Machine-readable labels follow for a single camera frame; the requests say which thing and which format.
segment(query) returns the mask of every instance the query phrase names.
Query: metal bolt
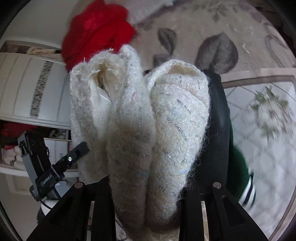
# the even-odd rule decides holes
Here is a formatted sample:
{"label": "metal bolt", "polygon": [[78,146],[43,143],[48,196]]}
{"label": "metal bolt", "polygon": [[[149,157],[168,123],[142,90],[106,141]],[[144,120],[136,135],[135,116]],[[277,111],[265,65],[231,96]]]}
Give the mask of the metal bolt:
{"label": "metal bolt", "polygon": [[214,188],[220,188],[220,187],[222,187],[222,185],[221,185],[221,183],[219,183],[219,182],[214,182],[214,183],[213,183],[213,187],[214,187]]}
{"label": "metal bolt", "polygon": [[82,182],[77,182],[77,183],[75,183],[74,187],[77,188],[77,189],[82,188],[83,183]]}

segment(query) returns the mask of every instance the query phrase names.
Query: black fabric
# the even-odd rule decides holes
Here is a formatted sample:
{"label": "black fabric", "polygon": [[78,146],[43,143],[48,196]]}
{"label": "black fabric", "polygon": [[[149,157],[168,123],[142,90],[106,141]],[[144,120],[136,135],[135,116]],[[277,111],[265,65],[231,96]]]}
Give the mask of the black fabric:
{"label": "black fabric", "polygon": [[45,218],[45,214],[43,213],[41,207],[37,213],[37,223],[40,224],[42,220]]}
{"label": "black fabric", "polygon": [[246,199],[244,200],[244,202],[242,204],[243,206],[247,205],[248,201],[250,200],[252,190],[253,190],[253,175],[251,175],[251,186],[250,186],[250,189],[248,190]]}
{"label": "black fabric", "polygon": [[255,193],[254,193],[254,198],[253,198],[253,201],[252,201],[252,203],[251,203],[251,207],[253,207],[253,206],[254,206],[255,200],[256,200],[256,190],[255,190]]}
{"label": "black fabric", "polygon": [[205,150],[195,160],[194,178],[198,183],[219,182],[226,186],[229,159],[230,117],[221,77],[210,70],[209,78],[210,126],[204,140]]}
{"label": "black fabric", "polygon": [[249,171],[241,151],[233,144],[232,125],[229,134],[229,160],[226,188],[239,201],[249,183]]}

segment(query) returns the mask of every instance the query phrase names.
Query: white stripe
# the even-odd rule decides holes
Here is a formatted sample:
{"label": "white stripe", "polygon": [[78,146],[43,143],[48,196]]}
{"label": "white stripe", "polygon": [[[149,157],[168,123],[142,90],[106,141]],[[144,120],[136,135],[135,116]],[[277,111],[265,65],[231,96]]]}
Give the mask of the white stripe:
{"label": "white stripe", "polygon": [[254,199],[254,195],[255,195],[255,186],[253,185],[253,190],[251,192],[250,199],[246,205],[246,209],[249,209],[251,207],[253,199]]}
{"label": "white stripe", "polygon": [[43,91],[38,119],[57,121],[59,101],[66,75],[64,65],[53,64]]}
{"label": "white stripe", "polygon": [[14,104],[19,91],[19,86],[23,79],[24,72],[27,70],[30,58],[31,57],[26,54],[23,54],[17,58],[3,93],[0,107],[1,113],[12,115]]}
{"label": "white stripe", "polygon": [[242,193],[242,196],[240,197],[239,199],[239,204],[242,205],[247,197],[247,194],[248,194],[248,191],[251,187],[251,182],[252,182],[252,179],[251,177],[249,178],[249,182],[248,182],[248,185],[246,186],[244,192]]}
{"label": "white stripe", "polygon": [[11,71],[17,61],[18,56],[7,55],[5,61],[3,62],[0,69],[0,104],[2,103],[2,98],[4,94],[5,87],[7,85],[7,81],[11,74]]}
{"label": "white stripe", "polygon": [[44,64],[43,60],[31,59],[17,95],[14,116],[30,117],[32,99]]}

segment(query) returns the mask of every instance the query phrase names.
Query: folded clothes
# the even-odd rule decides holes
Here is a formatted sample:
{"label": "folded clothes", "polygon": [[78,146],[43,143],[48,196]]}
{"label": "folded clothes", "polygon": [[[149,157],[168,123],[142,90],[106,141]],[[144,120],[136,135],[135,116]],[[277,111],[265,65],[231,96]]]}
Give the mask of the folded clothes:
{"label": "folded clothes", "polygon": [[178,200],[209,116],[208,79],[171,60],[142,75],[136,51],[102,51],[70,73],[71,136],[90,152],[79,160],[86,183],[109,174],[112,198],[128,235],[149,240],[178,225]]}
{"label": "folded clothes", "polygon": [[21,152],[21,150],[20,150],[20,148],[18,146],[15,146],[13,148],[13,150],[15,151],[16,155],[21,155],[22,154],[22,152]]}
{"label": "folded clothes", "polygon": [[15,155],[16,155],[16,152],[14,151],[14,149],[9,149],[9,150],[6,150],[5,153],[4,153],[4,157],[8,157],[8,158],[15,158]]}
{"label": "folded clothes", "polygon": [[3,136],[19,137],[25,131],[33,130],[35,128],[36,126],[32,126],[32,125],[14,123],[14,122],[5,122],[3,124],[3,128],[0,131]]}
{"label": "folded clothes", "polygon": [[101,50],[112,48],[117,52],[128,43],[134,29],[126,21],[127,15],[127,9],[120,5],[106,5],[103,0],[96,0],[75,16],[62,45],[67,70],[89,61]]}
{"label": "folded clothes", "polygon": [[11,166],[11,162],[15,161],[14,157],[5,157],[3,158],[3,161],[5,162],[5,164]]}
{"label": "folded clothes", "polygon": [[16,155],[16,156],[15,156],[15,160],[16,160],[16,161],[20,161],[20,162],[22,162],[22,157],[21,157],[21,155]]}
{"label": "folded clothes", "polygon": [[15,169],[26,171],[25,165],[24,165],[24,163],[22,161],[13,161],[12,166]]}

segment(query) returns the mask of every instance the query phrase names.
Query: cable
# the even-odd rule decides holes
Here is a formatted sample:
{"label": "cable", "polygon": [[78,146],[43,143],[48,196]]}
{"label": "cable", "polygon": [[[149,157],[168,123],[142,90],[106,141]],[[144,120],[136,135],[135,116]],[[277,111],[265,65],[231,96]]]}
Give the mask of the cable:
{"label": "cable", "polygon": [[45,204],[42,200],[40,202],[44,205],[44,207],[48,208],[49,210],[52,209],[50,206],[48,206],[47,204]]}
{"label": "cable", "polygon": [[47,156],[49,157],[49,149],[48,149],[48,147],[46,147],[46,150],[47,150]]}

